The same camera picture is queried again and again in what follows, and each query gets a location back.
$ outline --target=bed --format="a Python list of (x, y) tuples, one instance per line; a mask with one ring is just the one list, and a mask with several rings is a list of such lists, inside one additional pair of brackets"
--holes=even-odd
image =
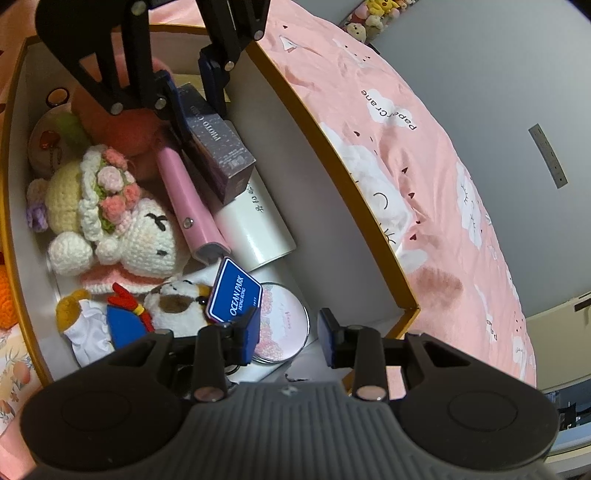
[[(33, 10), (34, 2), (21, 2), (0, 20), (0, 105), (15, 46), (34, 33)], [(153, 23), (203, 25), (193, 0), (177, 0), (151, 15)], [(320, 125), (382, 227), (421, 308), (409, 331), (427, 332), (535, 385), (533, 348), (491, 219), (427, 108), (369, 47), (290, 0), (272, 1), (260, 45)], [(26, 361), (28, 352), (18, 326), (2, 335), (17, 345), (0, 343), (0, 378), (13, 381), (8, 355), (16, 348)], [(389, 380), (391, 392), (404, 395), (395, 369)], [(0, 434), (11, 426), (0, 437), (0, 472), (9, 478), (30, 465), (11, 420), (39, 386), (32, 369), (26, 388), (0, 397), (0, 405), (7, 405)]]

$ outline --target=red heart charm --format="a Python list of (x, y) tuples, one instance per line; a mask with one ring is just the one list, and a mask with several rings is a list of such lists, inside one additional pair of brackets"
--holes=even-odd
[(50, 148), (56, 147), (60, 140), (60, 134), (52, 130), (45, 130), (39, 138), (39, 148), (49, 150)]

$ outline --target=pink floral tin lid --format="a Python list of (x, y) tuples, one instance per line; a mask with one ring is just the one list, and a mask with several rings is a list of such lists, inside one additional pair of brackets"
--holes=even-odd
[(306, 308), (287, 288), (262, 284), (261, 334), (254, 359), (265, 364), (284, 362), (306, 344), (310, 320)]

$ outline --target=door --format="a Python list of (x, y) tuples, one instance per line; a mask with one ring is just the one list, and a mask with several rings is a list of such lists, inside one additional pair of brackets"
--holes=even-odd
[(590, 309), (591, 292), (527, 319), (540, 390), (591, 378)]

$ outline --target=white and brown plush dog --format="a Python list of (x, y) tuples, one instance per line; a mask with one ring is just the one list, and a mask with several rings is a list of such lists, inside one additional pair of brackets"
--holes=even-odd
[(155, 330), (172, 330), (175, 337), (197, 335), (207, 326), (205, 306), (211, 287), (189, 280), (163, 283), (146, 295), (144, 308)]

